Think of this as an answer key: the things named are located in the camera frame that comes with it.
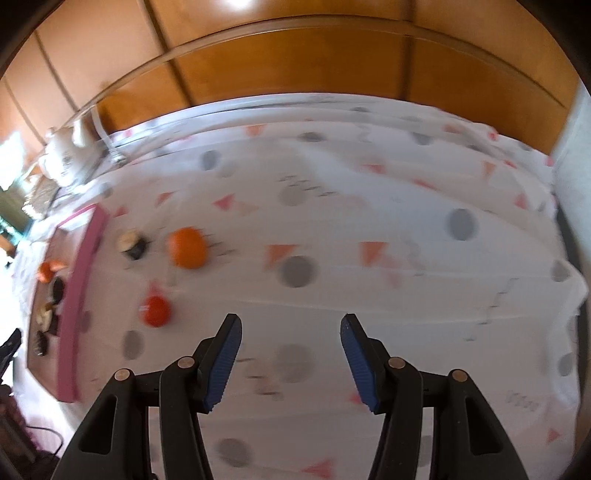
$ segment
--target polka dot tablecloth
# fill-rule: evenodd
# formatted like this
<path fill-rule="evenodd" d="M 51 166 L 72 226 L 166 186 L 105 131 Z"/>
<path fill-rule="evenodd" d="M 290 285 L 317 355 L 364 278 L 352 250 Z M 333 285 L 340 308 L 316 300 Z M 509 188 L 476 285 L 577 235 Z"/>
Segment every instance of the polka dot tablecloth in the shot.
<path fill-rule="evenodd" d="M 242 347 L 200 419 L 215 478 L 366 478 L 382 418 L 361 404 L 340 346 L 353 312 L 417 368 L 470 372 L 530 478 L 568 464 L 572 317 L 587 290 L 554 223 L 551 158 L 433 108 L 352 95 L 200 106 L 115 141 L 133 160 L 76 203 L 111 213 L 80 319 L 83 405 L 118 368 L 164 368 L 237 313 Z M 202 269 L 166 254 L 186 226 L 209 244 Z M 115 249 L 128 228 L 151 242 L 136 262 Z M 138 315 L 154 289 L 174 310 L 159 329 Z M 424 417 L 418 478 L 433 441 Z"/>

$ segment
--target white object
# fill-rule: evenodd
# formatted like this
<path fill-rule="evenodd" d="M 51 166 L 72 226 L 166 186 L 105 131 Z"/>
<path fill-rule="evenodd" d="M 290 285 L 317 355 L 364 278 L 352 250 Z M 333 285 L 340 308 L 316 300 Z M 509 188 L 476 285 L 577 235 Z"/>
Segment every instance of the white object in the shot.
<path fill-rule="evenodd" d="M 81 122 L 59 130 L 50 128 L 46 138 L 46 153 L 39 158 L 39 167 L 46 177 L 55 180 L 60 187 L 84 182 L 101 158 L 101 145 L 92 141 L 92 136 Z"/>
<path fill-rule="evenodd" d="M 0 188 L 8 190 L 21 174 L 25 149 L 21 134 L 14 132 L 8 140 L 0 145 Z"/>

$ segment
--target table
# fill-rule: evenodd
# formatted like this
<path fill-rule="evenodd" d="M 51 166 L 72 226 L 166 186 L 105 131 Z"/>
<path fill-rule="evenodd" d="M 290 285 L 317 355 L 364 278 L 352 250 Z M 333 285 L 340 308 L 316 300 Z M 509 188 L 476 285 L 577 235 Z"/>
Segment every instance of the table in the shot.
<path fill-rule="evenodd" d="M 564 259 L 551 158 L 434 108 L 355 95 L 229 100 L 113 139 L 130 163 L 32 233 L 89 203 L 111 213 L 79 320 L 80 411 L 118 368 L 161 369 L 233 312 L 242 347 L 222 402 L 200 420 L 214 476 L 364 478 L 382 419 L 360 404 L 340 347 L 353 312 L 417 368 L 470 372 L 530 478 L 568 464 L 572 318 L 587 289 Z M 185 226 L 207 236 L 202 269 L 166 254 Z M 152 242 L 136 262 L 115 248 L 128 228 Z M 138 315 L 154 288 L 174 309 L 160 329 Z M 162 475 L 157 423 L 152 412 Z M 431 424 L 427 410 L 418 478 Z"/>

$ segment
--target pink cutting board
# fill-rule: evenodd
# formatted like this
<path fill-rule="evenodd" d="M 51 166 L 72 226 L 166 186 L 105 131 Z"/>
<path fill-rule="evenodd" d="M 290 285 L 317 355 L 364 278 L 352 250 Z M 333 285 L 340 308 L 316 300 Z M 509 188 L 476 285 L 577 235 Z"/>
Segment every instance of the pink cutting board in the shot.
<path fill-rule="evenodd" d="M 70 215 L 56 226 L 44 260 L 62 260 L 68 267 L 57 273 L 66 282 L 66 291 L 57 307 L 60 315 L 58 335 L 47 335 L 45 356 L 34 352 L 36 316 L 48 301 L 49 285 L 37 282 L 31 311 L 27 368 L 56 399 L 74 402 L 77 398 L 76 366 L 78 319 L 82 314 L 90 268 L 109 215 L 100 205 L 89 205 Z"/>

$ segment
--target wooden wall panel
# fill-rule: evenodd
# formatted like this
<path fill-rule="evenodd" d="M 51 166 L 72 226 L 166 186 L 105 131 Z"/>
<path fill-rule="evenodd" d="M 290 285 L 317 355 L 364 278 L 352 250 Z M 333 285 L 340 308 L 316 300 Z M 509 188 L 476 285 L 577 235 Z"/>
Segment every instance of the wooden wall panel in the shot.
<path fill-rule="evenodd" d="M 544 26 L 517 0 L 417 0 L 417 25 L 507 61 L 570 107 L 579 77 Z"/>
<path fill-rule="evenodd" d="M 73 108 L 58 87 L 35 37 L 22 46 L 5 78 L 23 111 L 40 135 L 50 127 L 62 126 Z"/>
<path fill-rule="evenodd" d="M 195 103 L 265 93 L 401 94 L 401 35 L 302 28 L 225 41 L 178 58 Z"/>
<path fill-rule="evenodd" d="M 137 0 L 66 0 L 38 32 L 78 107 L 161 53 Z"/>
<path fill-rule="evenodd" d="M 13 132 L 19 132 L 25 147 L 27 161 L 31 161 L 42 149 L 43 144 L 29 128 L 6 87 L 6 81 L 0 80 L 0 143 Z"/>
<path fill-rule="evenodd" d="M 363 15 L 400 20 L 407 0 L 152 0 L 171 47 L 226 28 L 297 15 Z"/>
<path fill-rule="evenodd" d="M 100 101 L 99 113 L 105 129 L 115 132 L 188 106 L 165 63 Z"/>
<path fill-rule="evenodd" d="M 416 40 L 408 100 L 495 127 L 549 153 L 568 110 L 518 74 L 451 48 Z"/>

